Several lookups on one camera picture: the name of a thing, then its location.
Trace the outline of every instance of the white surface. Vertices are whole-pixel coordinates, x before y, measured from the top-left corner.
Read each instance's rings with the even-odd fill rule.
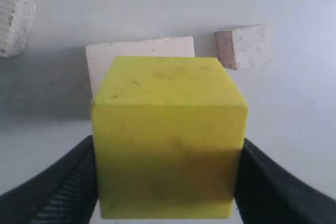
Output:
[[[245,26],[232,30],[237,69],[250,68],[272,60],[268,25]]]
[[[0,57],[25,52],[35,9],[27,0],[0,0]]]
[[[195,57],[194,40],[189,36],[86,46],[93,95],[98,92],[116,56]]]
[[[246,135],[336,198],[336,0],[32,1],[26,54],[0,61],[0,192],[91,132],[85,45],[192,35],[196,55],[216,56],[215,31],[268,23],[274,61],[230,71],[250,104]]]

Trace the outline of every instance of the wooden block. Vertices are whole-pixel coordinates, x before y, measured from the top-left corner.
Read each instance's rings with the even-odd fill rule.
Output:
[[[102,218],[228,218],[246,120],[215,58],[116,57],[92,103]]]
[[[27,0],[0,0],[0,58],[25,52],[35,9]]]
[[[89,45],[86,47],[92,94],[95,95],[116,56],[195,57],[193,37]]]
[[[272,60],[269,25],[244,26],[216,32],[218,59],[239,70]]]

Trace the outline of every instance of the yellow cube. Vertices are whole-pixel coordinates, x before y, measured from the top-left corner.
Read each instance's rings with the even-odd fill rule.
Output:
[[[247,110],[215,58],[116,57],[92,102],[102,218],[228,218]]]

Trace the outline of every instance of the white block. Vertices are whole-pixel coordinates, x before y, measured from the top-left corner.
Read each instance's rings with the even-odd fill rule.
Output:
[[[35,9],[27,0],[0,0],[0,58],[25,52]]]
[[[244,26],[216,33],[218,59],[239,70],[272,60],[269,25]]]
[[[93,95],[116,56],[195,57],[194,41],[190,36],[86,46]]]

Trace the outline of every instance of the foam cube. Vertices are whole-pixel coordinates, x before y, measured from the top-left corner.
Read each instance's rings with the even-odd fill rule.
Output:
[[[92,104],[102,218],[228,218],[246,120],[215,58],[116,57]]]
[[[0,0],[0,58],[25,52],[35,9],[27,0]]]
[[[116,56],[195,57],[193,37],[89,45],[86,47],[92,94],[95,95]]]
[[[239,70],[272,60],[269,25],[244,26],[216,33],[218,59]]]

